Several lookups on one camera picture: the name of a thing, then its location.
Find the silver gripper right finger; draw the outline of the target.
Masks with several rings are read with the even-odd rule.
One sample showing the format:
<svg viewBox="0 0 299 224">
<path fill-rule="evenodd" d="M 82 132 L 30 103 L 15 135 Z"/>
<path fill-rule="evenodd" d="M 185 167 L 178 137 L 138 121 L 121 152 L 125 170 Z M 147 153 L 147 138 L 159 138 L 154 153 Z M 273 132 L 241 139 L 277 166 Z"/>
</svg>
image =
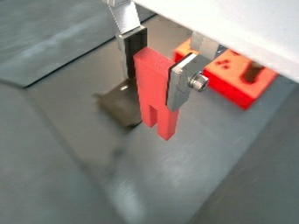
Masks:
<svg viewBox="0 0 299 224">
<path fill-rule="evenodd" d="M 189 101 L 191 90 L 202 92 L 210 79 L 203 75 L 205 67 L 225 53 L 227 47 L 197 31 L 191 35 L 190 52 L 169 70 L 166 105 L 175 111 Z"/>
</svg>

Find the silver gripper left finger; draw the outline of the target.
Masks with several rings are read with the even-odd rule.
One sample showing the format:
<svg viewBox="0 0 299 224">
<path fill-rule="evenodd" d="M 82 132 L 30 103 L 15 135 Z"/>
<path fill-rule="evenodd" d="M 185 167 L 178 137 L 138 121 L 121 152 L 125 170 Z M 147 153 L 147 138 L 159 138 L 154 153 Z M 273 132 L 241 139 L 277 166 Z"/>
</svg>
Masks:
<svg viewBox="0 0 299 224">
<path fill-rule="evenodd" d="M 135 54 L 147 46 L 147 28 L 142 26 L 137 4 L 131 0 L 103 0 L 117 23 L 117 40 L 123 57 L 125 75 L 137 77 Z"/>
</svg>

